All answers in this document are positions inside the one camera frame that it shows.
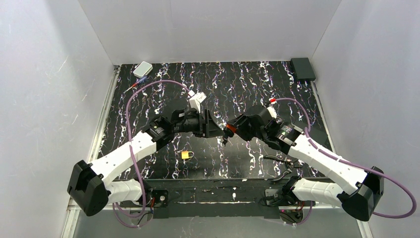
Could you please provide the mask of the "orange black Opel padlock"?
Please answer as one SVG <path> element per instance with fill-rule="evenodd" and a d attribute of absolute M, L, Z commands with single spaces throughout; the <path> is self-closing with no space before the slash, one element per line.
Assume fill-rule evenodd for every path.
<path fill-rule="evenodd" d="M 227 137 L 233 137 L 236 132 L 236 127 L 231 124 L 226 124 L 225 128 L 223 129 L 224 135 Z"/>

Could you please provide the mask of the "black head key bunch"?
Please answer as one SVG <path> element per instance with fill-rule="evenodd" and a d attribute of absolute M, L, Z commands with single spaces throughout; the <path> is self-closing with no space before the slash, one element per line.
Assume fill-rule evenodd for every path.
<path fill-rule="evenodd" d="M 228 142 L 228 136 L 227 135 L 224 135 L 223 137 L 222 137 L 222 145 L 223 146 L 226 146 L 226 144 L 227 144 L 227 142 Z"/>

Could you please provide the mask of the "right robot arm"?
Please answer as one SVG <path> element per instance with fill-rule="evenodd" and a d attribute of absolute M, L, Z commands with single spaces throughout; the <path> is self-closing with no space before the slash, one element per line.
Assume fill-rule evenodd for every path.
<path fill-rule="evenodd" d="M 360 169 L 313 141 L 307 129 L 289 122 L 278 123 L 273 107 L 253 106 L 230 120 L 226 135 L 245 141 L 257 138 L 269 148 L 303 161 L 330 182 L 292 178 L 283 193 L 301 201 L 318 201 L 341 207 L 347 214 L 367 222 L 383 195 L 384 178 L 377 167 Z"/>

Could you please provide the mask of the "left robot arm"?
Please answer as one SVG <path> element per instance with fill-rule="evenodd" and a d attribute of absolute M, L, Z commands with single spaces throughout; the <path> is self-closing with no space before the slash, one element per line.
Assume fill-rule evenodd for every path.
<path fill-rule="evenodd" d="M 87 163 L 77 162 L 70 176 L 67 192 L 87 216 L 93 216 L 115 202 L 140 201 L 147 192 L 143 181 L 115 181 L 126 169 L 174 140 L 177 133 L 193 133 L 198 138 L 223 135 L 209 110 L 176 110 L 170 116 L 158 115 L 142 131 L 109 154 Z"/>

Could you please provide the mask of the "small brass padlock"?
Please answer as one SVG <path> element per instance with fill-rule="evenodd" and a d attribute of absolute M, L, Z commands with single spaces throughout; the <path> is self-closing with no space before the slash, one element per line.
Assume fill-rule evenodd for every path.
<path fill-rule="evenodd" d="M 181 159 L 188 160 L 194 157 L 194 152 L 192 151 L 182 151 L 181 152 Z"/>

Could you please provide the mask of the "black flat box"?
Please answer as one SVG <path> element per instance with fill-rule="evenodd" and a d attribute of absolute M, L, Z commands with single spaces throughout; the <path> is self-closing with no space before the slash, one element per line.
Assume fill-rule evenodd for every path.
<path fill-rule="evenodd" d="M 331 144 L 329 141 L 329 137 L 326 132 L 323 132 L 321 130 L 318 130 L 316 128 L 311 128 L 311 131 L 309 132 L 311 139 L 318 144 L 322 145 L 328 150 L 331 150 Z"/>

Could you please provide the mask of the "red blue small screwdriver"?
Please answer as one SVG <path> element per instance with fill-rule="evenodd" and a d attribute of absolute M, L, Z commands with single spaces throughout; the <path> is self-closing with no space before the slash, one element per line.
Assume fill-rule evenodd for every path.
<path fill-rule="evenodd" d="M 144 83 L 147 79 L 148 79 L 149 77 L 147 76 L 147 75 L 145 75 L 145 76 L 142 76 L 142 77 L 140 77 L 140 78 L 138 78 L 137 80 L 136 80 L 136 82 L 134 82 L 127 90 L 125 90 L 123 93 L 125 94 L 125 93 L 127 93 L 129 90 L 131 90 L 131 89 L 133 89 L 133 88 L 135 88 L 135 87 L 137 87 L 138 85 L 140 85 L 140 84 L 142 84 L 142 83 Z"/>

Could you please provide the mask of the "white rectangular box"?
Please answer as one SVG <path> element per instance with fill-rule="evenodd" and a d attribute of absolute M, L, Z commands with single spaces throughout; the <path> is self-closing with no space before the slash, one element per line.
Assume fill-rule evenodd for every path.
<path fill-rule="evenodd" d="M 141 62 L 133 71 L 133 74 L 137 77 L 137 78 L 141 78 L 144 76 L 147 76 L 153 69 L 153 66 L 151 63 L 148 62 Z"/>

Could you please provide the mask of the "black corner box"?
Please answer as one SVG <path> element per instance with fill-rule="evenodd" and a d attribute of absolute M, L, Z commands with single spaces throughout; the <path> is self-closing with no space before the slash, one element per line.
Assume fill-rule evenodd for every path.
<path fill-rule="evenodd" d="M 299 82 L 315 81 L 316 75 L 309 58 L 292 58 L 290 65 Z"/>

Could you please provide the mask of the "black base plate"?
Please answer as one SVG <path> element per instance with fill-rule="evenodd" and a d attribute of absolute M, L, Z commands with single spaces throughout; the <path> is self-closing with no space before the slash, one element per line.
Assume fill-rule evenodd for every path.
<path fill-rule="evenodd" d="M 285 182 L 267 179 L 148 179 L 148 199 L 156 219 L 178 217 L 280 218 L 280 211 L 301 213 L 313 205 L 282 195 Z"/>

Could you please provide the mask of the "aluminium frame rail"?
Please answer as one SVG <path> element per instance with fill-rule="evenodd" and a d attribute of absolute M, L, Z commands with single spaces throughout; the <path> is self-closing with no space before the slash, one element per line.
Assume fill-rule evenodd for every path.
<path fill-rule="evenodd" d="M 368 221 L 383 193 L 383 179 L 373 169 L 352 165 L 349 161 L 325 149 L 313 141 L 309 128 L 292 123 L 277 122 L 273 108 L 274 99 L 265 105 L 247 109 L 230 120 L 224 128 L 212 119 L 209 110 L 201 107 L 206 98 L 203 92 L 188 90 L 188 108 L 176 108 L 168 114 L 153 118 L 146 128 L 130 135 L 128 142 L 110 154 L 86 163 L 79 161 L 73 167 L 67 192 L 87 216 L 93 216 L 107 205 L 119 209 L 119 203 L 136 202 L 143 209 L 157 208 L 157 216 L 163 218 L 171 206 L 177 206 L 182 214 L 198 207 L 199 215 L 256 216 L 256 208 L 268 208 L 300 204 L 313 207 L 316 202 L 342 208 L 348 215 L 360 221 Z M 129 167 L 150 156 L 174 139 L 177 133 L 191 132 L 199 138 L 221 136 L 224 142 L 235 135 L 245 141 L 257 138 L 270 148 L 305 162 L 320 171 L 324 178 L 282 177 L 272 180 L 272 194 L 265 192 L 268 183 L 259 188 L 251 182 L 241 182 L 245 196 L 228 199 L 224 192 L 228 186 L 208 181 L 190 188 L 147 184 L 140 176 L 117 181 L 116 177 Z"/>

